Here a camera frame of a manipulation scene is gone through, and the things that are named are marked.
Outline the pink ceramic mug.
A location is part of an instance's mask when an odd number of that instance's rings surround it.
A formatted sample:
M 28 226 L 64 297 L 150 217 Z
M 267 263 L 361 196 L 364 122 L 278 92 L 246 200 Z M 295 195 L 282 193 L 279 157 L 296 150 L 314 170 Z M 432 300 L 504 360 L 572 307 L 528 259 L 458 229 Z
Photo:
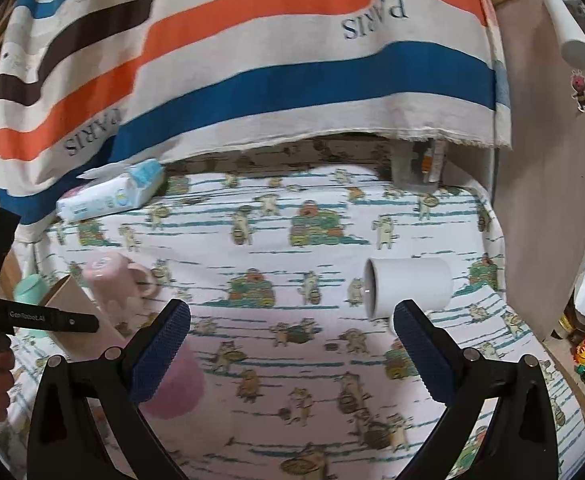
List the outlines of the pink ceramic mug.
M 158 292 L 151 270 L 120 252 L 100 252 L 84 264 L 82 276 L 114 325 L 141 314 L 145 299 Z

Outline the wet wipes pack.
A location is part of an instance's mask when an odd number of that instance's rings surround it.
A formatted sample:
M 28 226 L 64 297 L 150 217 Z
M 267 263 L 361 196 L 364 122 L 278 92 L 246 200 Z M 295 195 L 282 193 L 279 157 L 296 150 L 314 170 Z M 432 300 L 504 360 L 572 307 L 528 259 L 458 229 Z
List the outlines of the wet wipes pack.
M 164 177 L 164 168 L 155 158 L 94 168 L 80 175 L 84 185 L 61 196 L 56 212 L 65 222 L 78 222 L 138 209 L 156 194 Z

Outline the cartoon print tablecloth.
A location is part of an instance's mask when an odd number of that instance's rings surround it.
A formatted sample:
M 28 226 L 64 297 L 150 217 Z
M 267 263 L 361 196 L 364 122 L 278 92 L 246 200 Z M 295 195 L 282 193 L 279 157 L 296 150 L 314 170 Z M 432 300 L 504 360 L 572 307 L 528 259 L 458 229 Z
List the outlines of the cartoon print tablecloth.
M 133 334 L 171 298 L 193 314 L 189 343 L 230 405 L 234 436 L 193 479 L 391 479 L 434 428 L 431 400 L 403 344 L 363 306 L 372 258 L 439 258 L 450 303 L 433 322 L 488 359 L 541 365 L 555 417 L 558 473 L 585 462 L 585 418 L 570 386 L 505 300 L 501 226 L 475 185 L 396 190 L 367 164 L 297 174 L 193 174 L 124 214 L 55 222 L 18 244 L 24 273 L 79 278 L 114 249 L 143 264 L 158 294 Z

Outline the beige cardboard box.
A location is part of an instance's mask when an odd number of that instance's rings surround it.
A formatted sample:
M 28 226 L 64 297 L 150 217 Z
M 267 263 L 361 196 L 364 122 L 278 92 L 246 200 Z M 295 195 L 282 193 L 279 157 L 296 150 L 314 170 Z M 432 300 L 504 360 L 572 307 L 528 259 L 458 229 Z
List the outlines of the beige cardboard box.
M 53 284 L 40 306 L 60 315 L 59 328 L 48 333 L 70 361 L 91 361 L 110 347 L 125 346 L 123 336 L 71 275 Z

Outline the mint green cup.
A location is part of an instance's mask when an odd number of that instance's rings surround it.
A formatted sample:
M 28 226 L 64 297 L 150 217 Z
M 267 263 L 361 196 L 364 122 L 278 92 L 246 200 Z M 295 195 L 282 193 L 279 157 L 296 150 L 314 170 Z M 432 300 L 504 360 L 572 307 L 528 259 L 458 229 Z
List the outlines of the mint green cup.
M 22 304 L 40 306 L 50 292 L 50 285 L 40 274 L 30 274 L 23 278 L 14 289 L 14 299 Z

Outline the pink round cup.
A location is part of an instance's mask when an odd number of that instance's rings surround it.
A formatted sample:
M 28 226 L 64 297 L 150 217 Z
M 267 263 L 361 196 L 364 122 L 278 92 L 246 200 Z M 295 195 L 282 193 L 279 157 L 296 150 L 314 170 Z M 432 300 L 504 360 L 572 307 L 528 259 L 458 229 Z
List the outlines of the pink round cup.
M 204 396 L 204 372 L 187 341 L 174 356 L 154 395 L 140 404 L 144 415 L 177 418 L 194 411 Z

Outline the cartoon bear sticker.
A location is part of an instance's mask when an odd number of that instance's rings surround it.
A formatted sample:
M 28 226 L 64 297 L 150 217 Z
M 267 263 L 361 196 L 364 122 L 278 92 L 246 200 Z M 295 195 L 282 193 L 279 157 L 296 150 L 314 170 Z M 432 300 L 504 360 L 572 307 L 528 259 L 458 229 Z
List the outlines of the cartoon bear sticker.
M 573 70 L 571 73 L 570 87 L 573 89 L 571 96 L 577 104 L 580 113 L 585 112 L 585 75 L 581 70 Z

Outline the brown wooden board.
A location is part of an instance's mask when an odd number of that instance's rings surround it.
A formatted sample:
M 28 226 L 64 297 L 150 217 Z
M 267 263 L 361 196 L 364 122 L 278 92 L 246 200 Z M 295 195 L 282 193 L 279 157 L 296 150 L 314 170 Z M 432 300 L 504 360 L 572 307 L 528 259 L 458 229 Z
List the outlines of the brown wooden board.
M 585 112 L 571 97 L 574 68 L 562 58 L 543 0 L 493 2 L 512 114 L 494 194 L 505 235 L 507 302 L 544 340 L 585 258 Z

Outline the white ceramic mug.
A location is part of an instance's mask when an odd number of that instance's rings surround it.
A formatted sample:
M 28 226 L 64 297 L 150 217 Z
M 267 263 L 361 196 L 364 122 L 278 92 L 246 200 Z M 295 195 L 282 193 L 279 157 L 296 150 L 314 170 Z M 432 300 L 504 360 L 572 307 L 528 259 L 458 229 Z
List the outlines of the white ceramic mug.
M 389 318 L 403 300 L 424 311 L 442 310 L 453 292 L 449 264 L 439 258 L 369 259 L 363 272 L 363 298 L 370 320 Z

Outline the striped Paris towel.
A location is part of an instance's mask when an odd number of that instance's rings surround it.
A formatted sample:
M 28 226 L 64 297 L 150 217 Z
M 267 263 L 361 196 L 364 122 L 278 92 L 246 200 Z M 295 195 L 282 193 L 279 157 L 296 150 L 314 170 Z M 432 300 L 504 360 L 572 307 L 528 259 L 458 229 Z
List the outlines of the striped Paris towel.
M 88 170 L 343 132 L 511 142 L 491 0 L 16 0 L 0 205 L 35 229 Z

